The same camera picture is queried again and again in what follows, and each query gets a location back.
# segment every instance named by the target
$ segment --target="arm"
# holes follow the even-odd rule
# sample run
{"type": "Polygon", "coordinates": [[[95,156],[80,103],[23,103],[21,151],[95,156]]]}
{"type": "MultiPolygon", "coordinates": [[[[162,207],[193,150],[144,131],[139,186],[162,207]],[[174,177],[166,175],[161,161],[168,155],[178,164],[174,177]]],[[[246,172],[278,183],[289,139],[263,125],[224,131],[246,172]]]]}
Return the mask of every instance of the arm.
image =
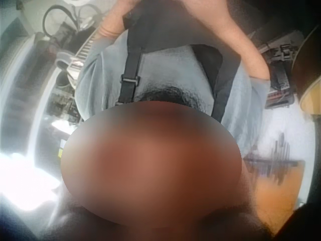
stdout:
{"type": "Polygon", "coordinates": [[[125,31],[122,17],[130,12],[140,0],[118,0],[101,23],[96,39],[117,39],[125,31]]]}
{"type": "Polygon", "coordinates": [[[186,9],[237,52],[251,77],[270,79],[262,55],[229,14],[226,0],[181,0],[186,9]]]}

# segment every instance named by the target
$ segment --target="black object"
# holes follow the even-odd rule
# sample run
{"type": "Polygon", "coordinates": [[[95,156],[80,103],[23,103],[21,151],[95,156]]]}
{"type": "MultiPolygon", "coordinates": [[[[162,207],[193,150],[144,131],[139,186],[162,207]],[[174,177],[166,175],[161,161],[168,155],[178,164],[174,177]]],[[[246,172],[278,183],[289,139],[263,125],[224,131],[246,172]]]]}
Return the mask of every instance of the black object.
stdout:
{"type": "Polygon", "coordinates": [[[308,203],[294,212],[273,240],[319,240],[320,227],[320,203],[308,203]]]}
{"type": "Polygon", "coordinates": [[[212,88],[212,117],[220,122],[240,56],[191,17],[179,2],[143,0],[124,16],[124,25],[128,29],[128,58],[116,105],[133,102],[142,54],[191,46],[212,88]]]}
{"type": "Polygon", "coordinates": [[[55,9],[59,9],[59,10],[63,11],[71,19],[71,21],[74,23],[74,25],[78,29],[77,20],[74,19],[74,17],[72,16],[71,12],[68,9],[66,9],[65,7],[63,7],[61,5],[53,5],[45,12],[45,15],[42,20],[42,28],[43,28],[43,31],[46,36],[48,36],[49,38],[52,37],[52,35],[50,35],[46,30],[46,18],[47,18],[48,13],[51,12],[52,10],[55,10],[55,9]]]}

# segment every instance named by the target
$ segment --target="bright light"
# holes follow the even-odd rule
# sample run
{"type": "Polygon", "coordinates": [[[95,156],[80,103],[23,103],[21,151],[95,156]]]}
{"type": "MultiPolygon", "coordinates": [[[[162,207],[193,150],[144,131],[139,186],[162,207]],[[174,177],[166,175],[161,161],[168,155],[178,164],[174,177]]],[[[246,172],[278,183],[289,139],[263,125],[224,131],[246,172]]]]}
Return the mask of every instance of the bright light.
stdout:
{"type": "Polygon", "coordinates": [[[20,154],[0,153],[0,192],[18,208],[30,211],[46,201],[55,201],[52,189],[60,182],[20,154]]]}
{"type": "Polygon", "coordinates": [[[67,120],[62,119],[52,122],[51,125],[69,135],[71,135],[77,129],[76,126],[71,126],[67,120]]]}

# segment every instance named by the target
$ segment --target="dark hair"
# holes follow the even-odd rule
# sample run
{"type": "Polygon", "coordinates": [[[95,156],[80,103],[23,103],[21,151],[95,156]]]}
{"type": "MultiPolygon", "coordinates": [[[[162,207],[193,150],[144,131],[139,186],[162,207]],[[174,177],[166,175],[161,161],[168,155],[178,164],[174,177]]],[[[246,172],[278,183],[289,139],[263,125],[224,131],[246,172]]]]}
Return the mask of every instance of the dark hair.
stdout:
{"type": "Polygon", "coordinates": [[[200,111],[202,109],[201,102],[195,95],[189,92],[183,92],[181,89],[174,86],[157,89],[147,88],[146,91],[137,96],[134,101],[164,101],[182,104],[200,111]]]}

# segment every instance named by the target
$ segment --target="cable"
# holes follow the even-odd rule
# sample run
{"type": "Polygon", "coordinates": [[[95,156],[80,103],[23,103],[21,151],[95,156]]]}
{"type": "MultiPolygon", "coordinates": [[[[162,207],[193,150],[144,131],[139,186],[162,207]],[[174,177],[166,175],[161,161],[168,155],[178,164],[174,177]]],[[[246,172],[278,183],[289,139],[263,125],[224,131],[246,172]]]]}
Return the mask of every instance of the cable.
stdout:
{"type": "Polygon", "coordinates": [[[53,6],[51,6],[51,7],[46,11],[46,13],[45,13],[45,15],[44,15],[44,18],[43,18],[43,20],[42,20],[42,29],[43,29],[43,31],[44,31],[44,33],[45,33],[46,36],[48,36],[49,38],[52,37],[52,35],[50,35],[50,34],[47,32],[45,23],[46,23],[46,18],[47,18],[48,13],[51,12],[52,10],[55,10],[55,9],[59,9],[59,10],[63,11],[63,12],[71,19],[71,21],[74,23],[74,25],[76,26],[76,28],[77,28],[77,29],[79,28],[77,21],[73,18],[71,12],[70,12],[68,9],[66,9],[65,7],[63,7],[63,6],[61,6],[61,5],[53,5],[53,6]]]}

